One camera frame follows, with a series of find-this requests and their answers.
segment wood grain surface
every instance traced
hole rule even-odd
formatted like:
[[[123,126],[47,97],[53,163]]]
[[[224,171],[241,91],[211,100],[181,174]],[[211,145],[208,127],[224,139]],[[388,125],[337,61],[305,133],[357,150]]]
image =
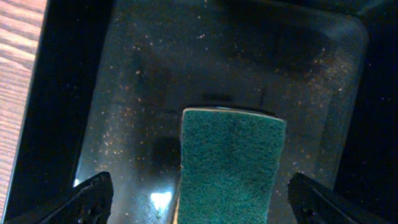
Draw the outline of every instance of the wood grain surface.
[[[0,0],[0,220],[47,0]]]

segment sponge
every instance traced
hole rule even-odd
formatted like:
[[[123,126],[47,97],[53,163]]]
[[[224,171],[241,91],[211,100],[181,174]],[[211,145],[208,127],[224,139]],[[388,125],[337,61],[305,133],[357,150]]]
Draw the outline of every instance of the sponge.
[[[178,224],[266,223],[285,127],[249,111],[185,109]]]

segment scouring pad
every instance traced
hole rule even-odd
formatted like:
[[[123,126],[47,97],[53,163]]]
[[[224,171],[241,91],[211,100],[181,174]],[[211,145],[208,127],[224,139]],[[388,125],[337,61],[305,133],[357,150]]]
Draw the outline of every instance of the scouring pad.
[[[284,138],[264,114],[184,110],[178,224],[267,223]]]

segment black baking tray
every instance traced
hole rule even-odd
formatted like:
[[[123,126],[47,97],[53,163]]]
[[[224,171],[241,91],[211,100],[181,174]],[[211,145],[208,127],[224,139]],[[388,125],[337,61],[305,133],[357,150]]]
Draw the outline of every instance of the black baking tray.
[[[167,222],[181,111],[223,105],[288,122],[269,223],[295,171],[397,221],[397,4],[285,2],[49,1],[4,219],[107,170],[111,223]]]

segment green scouring pad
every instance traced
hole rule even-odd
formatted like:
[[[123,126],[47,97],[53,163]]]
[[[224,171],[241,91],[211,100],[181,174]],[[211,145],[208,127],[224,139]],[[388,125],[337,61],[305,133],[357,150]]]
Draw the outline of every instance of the green scouring pad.
[[[186,109],[178,224],[267,223],[284,138],[271,116]]]

